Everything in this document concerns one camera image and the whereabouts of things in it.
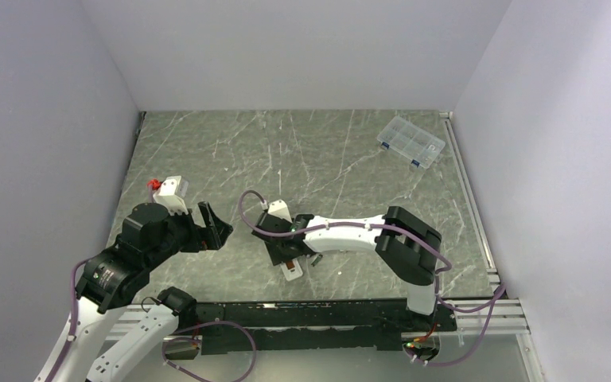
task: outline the gray marble surface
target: gray marble surface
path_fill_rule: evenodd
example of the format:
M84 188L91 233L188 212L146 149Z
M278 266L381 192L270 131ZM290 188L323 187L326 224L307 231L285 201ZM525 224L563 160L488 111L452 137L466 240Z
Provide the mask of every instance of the gray marble surface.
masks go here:
M406 287L375 253L325 254L304 276L287 282L272 267L261 240L240 220L237 198L256 189L269 201L283 199L292 215L313 213L359 218L400 205L443 236L453 262L443 275L449 297L489 296L486 264L465 194L447 144L428 169L381 150L376 136L395 116L448 142L436 111L194 111L146 115L111 231L146 201L146 183L182 175L190 181L186 203L209 201L235 231L220 251L179 254L151 274L136 300L176 286L198 301L251 301L406 296ZM247 199L255 220L259 203ZM194 216L202 224L200 213Z

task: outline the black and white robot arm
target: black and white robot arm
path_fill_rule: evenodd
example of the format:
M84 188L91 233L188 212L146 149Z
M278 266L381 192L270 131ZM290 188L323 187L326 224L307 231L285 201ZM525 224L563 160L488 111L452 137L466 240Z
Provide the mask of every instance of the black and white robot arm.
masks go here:
M145 324L144 328L149 329L129 333L116 344L116 350L103 355L102 361L95 359L113 325L137 292L148 284L153 269L178 252L220 249L233 231L207 202L198 203L205 226L195 224L192 211L183 201L187 185L181 177L168 177L154 195L156 203L134 207L114 244L84 264L76 284L76 322L70 315L36 382L84 381L86 376L91 382L120 380L150 347L180 324L183 307L173 309L175 303L168 308L164 303L165 308L154 311L157 316L150 316L153 322ZM176 293L166 297L175 302L185 300L176 298ZM70 325L76 325L74 335ZM125 353L132 345L138 349ZM105 368L109 365L111 373Z
M363 219L329 219L309 214L300 214L292 219L284 201L271 202L267 207L256 225L263 231L284 233L315 226L326 227L289 237L273 237L253 231L253 235L266 243L273 265L280 266L287 279L296 279L302 275L298 261L294 261L300 255L326 251L375 252L406 282L408 309L423 315L434 312L437 258L419 243L389 228L402 228L437 251L442 237L406 209L393 206L383 215Z

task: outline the floor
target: floor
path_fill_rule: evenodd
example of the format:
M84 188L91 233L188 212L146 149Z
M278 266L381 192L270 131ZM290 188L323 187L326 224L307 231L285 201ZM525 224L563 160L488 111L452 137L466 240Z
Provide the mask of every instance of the floor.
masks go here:
M435 227L453 262L443 275L451 298L491 295L468 199L447 143L432 166L415 169L379 148L378 133L396 115L448 142L436 111L303 110L150 112L126 175L111 242L123 218L146 201L146 183L182 175L189 207L209 201L235 231L220 251L173 256L151 274L136 300L175 286L198 301L405 297L406 290L375 253L325 254L304 276L287 282L263 242L239 219L237 198L256 189L283 199L292 215L359 218L402 206ZM259 216L247 200L247 215ZM194 216L202 224L200 214Z

